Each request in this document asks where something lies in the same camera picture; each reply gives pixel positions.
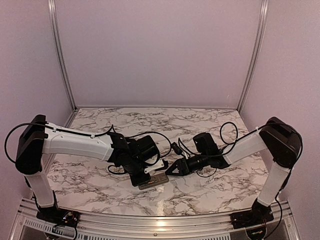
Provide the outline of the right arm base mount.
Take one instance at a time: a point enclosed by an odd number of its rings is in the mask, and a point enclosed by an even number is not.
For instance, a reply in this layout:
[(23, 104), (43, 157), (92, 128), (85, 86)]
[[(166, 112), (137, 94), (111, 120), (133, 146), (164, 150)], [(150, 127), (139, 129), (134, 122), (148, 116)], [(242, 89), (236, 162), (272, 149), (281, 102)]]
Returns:
[(266, 224), (273, 221), (272, 209), (258, 202), (256, 199), (250, 210), (234, 212), (230, 215), (231, 224), (234, 229), (251, 227), (259, 224)]

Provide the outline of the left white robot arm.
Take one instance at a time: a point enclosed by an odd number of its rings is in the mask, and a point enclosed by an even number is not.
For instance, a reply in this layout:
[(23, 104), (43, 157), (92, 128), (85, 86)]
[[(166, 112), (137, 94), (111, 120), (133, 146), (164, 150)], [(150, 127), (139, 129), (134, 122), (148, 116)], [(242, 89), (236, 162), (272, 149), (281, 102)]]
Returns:
[(60, 222), (64, 215), (42, 170), (44, 154), (75, 155), (113, 163), (129, 174), (134, 187), (150, 180), (150, 172), (164, 166), (149, 135), (134, 140), (112, 130), (103, 133), (72, 130), (49, 123), (40, 114), (15, 129), (21, 127), (25, 130), (19, 137), (16, 157), (10, 161), (24, 175), (38, 206), (53, 223)]

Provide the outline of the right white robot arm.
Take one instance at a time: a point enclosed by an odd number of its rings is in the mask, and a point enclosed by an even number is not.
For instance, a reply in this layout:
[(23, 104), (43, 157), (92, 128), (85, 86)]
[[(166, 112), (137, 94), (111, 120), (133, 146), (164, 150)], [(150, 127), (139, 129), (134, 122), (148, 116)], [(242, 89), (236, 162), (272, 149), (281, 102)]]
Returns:
[(273, 116), (233, 143), (219, 148), (212, 135), (202, 132), (193, 137), (196, 152), (177, 159), (165, 171), (167, 176), (187, 176), (204, 168), (223, 170), (254, 155), (268, 154), (272, 162), (265, 183), (248, 212), (247, 219), (258, 224), (285, 188), (295, 164), (303, 153), (303, 138), (291, 125)]

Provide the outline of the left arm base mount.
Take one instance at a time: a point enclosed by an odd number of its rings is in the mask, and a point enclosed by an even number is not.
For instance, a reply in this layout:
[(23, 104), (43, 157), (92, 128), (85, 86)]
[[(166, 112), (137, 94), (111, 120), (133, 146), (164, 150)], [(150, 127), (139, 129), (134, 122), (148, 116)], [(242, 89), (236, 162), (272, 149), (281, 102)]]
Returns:
[(53, 191), (52, 194), (54, 203), (53, 206), (50, 207), (41, 207), (38, 204), (37, 198), (34, 196), (35, 205), (37, 207), (36, 217), (40, 220), (55, 224), (54, 227), (67, 226), (76, 229), (80, 213), (75, 210), (58, 207), (55, 192)]

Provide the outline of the grey white remote control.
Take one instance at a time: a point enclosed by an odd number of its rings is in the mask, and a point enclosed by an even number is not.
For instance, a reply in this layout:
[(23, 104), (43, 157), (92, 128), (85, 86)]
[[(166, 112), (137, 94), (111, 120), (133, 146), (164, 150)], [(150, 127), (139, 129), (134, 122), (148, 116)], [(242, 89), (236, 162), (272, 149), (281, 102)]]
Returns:
[(140, 190), (145, 190), (145, 189), (152, 188), (168, 182), (169, 182), (168, 176), (165, 173), (159, 173), (151, 176), (149, 181), (139, 185), (138, 188)]

